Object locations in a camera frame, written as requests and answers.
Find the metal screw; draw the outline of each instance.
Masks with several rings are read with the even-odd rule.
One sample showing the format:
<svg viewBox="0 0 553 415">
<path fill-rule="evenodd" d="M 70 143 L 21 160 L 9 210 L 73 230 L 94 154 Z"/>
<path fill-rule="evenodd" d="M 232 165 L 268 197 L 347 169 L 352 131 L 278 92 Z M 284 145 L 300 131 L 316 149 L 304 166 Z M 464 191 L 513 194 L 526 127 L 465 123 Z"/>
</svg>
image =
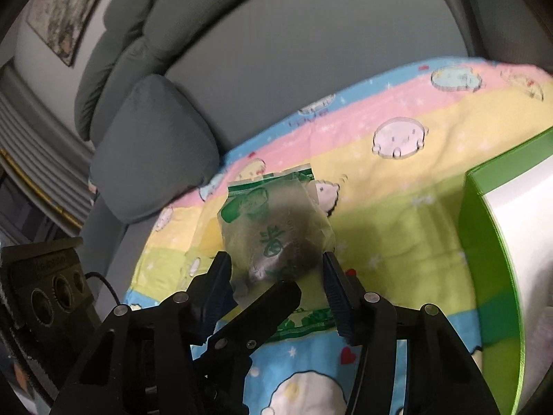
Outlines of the metal screw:
<svg viewBox="0 0 553 415">
<path fill-rule="evenodd" d="M 177 292 L 173 295 L 173 301 L 176 303 L 186 303 L 188 301 L 188 293 L 187 292 Z"/>
<path fill-rule="evenodd" d="M 377 303 L 380 301 L 380 296 L 378 296 L 378 293 L 375 292 L 367 292 L 363 298 L 367 303 Z"/>
<path fill-rule="evenodd" d="M 427 304 L 424 306 L 424 312 L 428 315 L 438 315 L 440 313 L 440 309 L 433 304 Z"/>
<path fill-rule="evenodd" d="M 227 339 L 219 339 L 217 340 L 217 343 L 215 343 L 215 349 L 222 350 L 225 346 L 227 346 L 227 343 Z"/>
<path fill-rule="evenodd" d="M 115 316 L 123 316 L 127 312 L 129 312 L 129 307 L 125 306 L 124 304 L 121 304 L 121 305 L 117 306 L 115 309 L 113 309 L 113 314 Z"/>
</svg>

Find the plastic bag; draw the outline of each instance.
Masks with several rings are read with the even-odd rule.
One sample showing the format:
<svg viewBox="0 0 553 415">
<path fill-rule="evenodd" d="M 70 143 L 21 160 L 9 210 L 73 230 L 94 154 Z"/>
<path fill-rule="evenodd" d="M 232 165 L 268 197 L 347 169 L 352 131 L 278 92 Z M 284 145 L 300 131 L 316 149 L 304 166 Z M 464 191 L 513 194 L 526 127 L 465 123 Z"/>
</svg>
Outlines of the plastic bag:
<svg viewBox="0 0 553 415">
<path fill-rule="evenodd" d="M 231 183 L 228 194 L 218 219 L 240 306 L 278 280 L 302 287 L 310 273 L 320 275 L 322 254 L 334 250 L 335 238 L 308 166 Z"/>
</svg>

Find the abstract painting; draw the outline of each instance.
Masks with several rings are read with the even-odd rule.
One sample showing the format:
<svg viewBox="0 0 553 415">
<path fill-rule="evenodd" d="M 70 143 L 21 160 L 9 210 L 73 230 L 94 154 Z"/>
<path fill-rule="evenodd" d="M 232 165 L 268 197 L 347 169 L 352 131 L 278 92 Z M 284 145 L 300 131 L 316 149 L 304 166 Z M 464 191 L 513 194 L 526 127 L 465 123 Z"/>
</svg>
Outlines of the abstract painting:
<svg viewBox="0 0 553 415">
<path fill-rule="evenodd" d="M 32 0 L 27 23 L 65 65 L 71 66 L 98 1 Z"/>
</svg>

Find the cartoon print blanket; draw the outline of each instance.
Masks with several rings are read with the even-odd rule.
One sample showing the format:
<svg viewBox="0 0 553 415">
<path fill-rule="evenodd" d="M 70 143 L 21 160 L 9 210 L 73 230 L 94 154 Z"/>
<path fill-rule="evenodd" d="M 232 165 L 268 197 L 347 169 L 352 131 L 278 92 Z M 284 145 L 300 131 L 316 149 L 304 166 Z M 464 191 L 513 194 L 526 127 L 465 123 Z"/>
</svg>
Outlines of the cartoon print blanket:
<svg viewBox="0 0 553 415">
<path fill-rule="evenodd" d="M 475 293 L 456 233 L 463 174 L 552 124 L 547 73 L 481 59 L 414 63 L 328 95 L 229 152 L 209 185 L 161 213 L 125 301 L 156 305 L 208 269 L 222 249 L 217 213 L 229 182 L 310 163 L 347 273 L 395 305 L 437 304 L 478 356 Z M 332 330 L 319 286 L 313 279 L 278 341 L 253 354 L 244 394 L 252 414 L 344 413 L 359 351 Z M 404 390 L 399 342 L 393 414 Z"/>
</svg>

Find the yellow stripe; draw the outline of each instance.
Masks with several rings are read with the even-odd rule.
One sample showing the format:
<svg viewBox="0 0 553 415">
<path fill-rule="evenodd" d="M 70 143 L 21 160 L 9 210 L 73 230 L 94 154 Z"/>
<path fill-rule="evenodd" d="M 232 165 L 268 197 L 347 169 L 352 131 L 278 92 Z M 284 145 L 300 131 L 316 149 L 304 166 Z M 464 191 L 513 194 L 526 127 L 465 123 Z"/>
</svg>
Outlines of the yellow stripe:
<svg viewBox="0 0 553 415">
<path fill-rule="evenodd" d="M 4 148 L 0 148 L 0 155 L 4 157 L 6 162 L 9 163 L 10 167 L 13 168 L 17 175 L 24 181 L 25 184 L 27 184 L 32 189 L 33 192 L 35 192 L 35 194 L 37 194 L 37 196 L 41 200 L 43 200 L 52 209 L 63 216 L 68 222 L 74 224 L 79 229 L 82 228 L 81 222 L 77 220 L 70 212 L 62 208 L 62 206 L 54 202 L 52 198 L 50 198 L 37 184 L 35 184 L 31 180 L 31 178 L 21 169 L 21 167 L 17 165 L 12 156 L 10 156 Z"/>
</svg>

